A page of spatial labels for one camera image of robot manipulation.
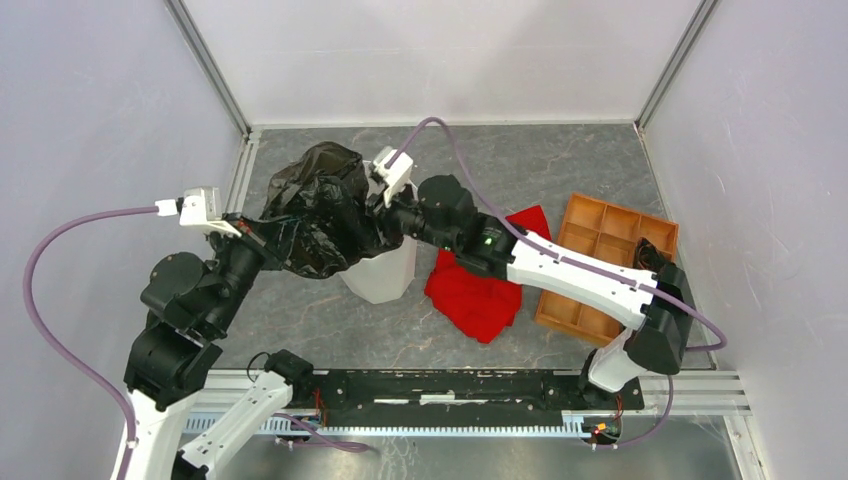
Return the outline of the black plastic trash bag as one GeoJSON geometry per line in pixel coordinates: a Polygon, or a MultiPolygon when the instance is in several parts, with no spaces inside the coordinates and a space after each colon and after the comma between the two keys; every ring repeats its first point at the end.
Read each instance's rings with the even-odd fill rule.
{"type": "Polygon", "coordinates": [[[326,279],[398,249],[402,238],[383,233],[367,214],[368,193],[362,155],[332,141],[273,174],[259,223],[281,254],[279,268],[326,279]]]}

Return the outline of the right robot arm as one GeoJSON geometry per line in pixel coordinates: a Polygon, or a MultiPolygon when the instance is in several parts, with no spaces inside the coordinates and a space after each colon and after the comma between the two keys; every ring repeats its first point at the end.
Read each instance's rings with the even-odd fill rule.
{"type": "Polygon", "coordinates": [[[659,271],[596,259],[483,213],[452,175],[426,179],[418,189],[391,185],[370,208],[387,236],[404,235],[452,254],[472,275],[540,288],[598,310],[621,333],[597,349],[577,382],[591,408],[612,401],[630,380],[682,368],[693,323],[685,272],[667,263],[659,271]]]}

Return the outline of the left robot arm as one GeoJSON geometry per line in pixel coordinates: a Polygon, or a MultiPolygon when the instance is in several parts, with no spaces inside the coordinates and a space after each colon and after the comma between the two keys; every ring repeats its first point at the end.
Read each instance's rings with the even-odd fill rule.
{"type": "Polygon", "coordinates": [[[131,458],[117,465],[118,479],[214,479],[274,413],[313,397],[313,365],[280,350],[219,420],[178,444],[222,354],[218,341],[258,274],[282,265],[270,243],[271,224],[227,214],[205,226],[213,258],[166,256],[140,295],[148,320],[131,346],[124,375],[135,417],[127,428],[131,458]]]}

